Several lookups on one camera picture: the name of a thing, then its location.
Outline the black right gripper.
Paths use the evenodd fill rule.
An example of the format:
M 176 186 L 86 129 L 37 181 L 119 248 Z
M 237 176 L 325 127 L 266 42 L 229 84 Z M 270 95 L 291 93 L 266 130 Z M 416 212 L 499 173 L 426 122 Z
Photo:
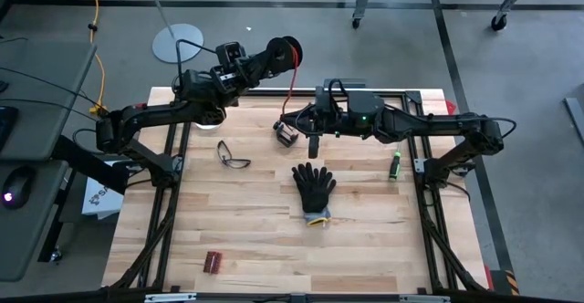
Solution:
M 350 125 L 343 119 L 345 112 L 324 111 L 316 105 L 308 104 L 304 109 L 285 113 L 279 123 L 307 136 L 324 134 L 347 134 Z

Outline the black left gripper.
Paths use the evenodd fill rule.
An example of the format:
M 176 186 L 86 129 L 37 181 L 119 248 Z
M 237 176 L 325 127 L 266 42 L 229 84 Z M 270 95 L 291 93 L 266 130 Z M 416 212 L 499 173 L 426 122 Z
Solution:
M 258 87 L 261 80 L 292 69 L 293 62 L 283 58 L 282 47 L 267 47 L 251 56 L 223 51 L 218 54 L 220 65 L 211 68 L 211 79 L 224 94 L 242 94 Z

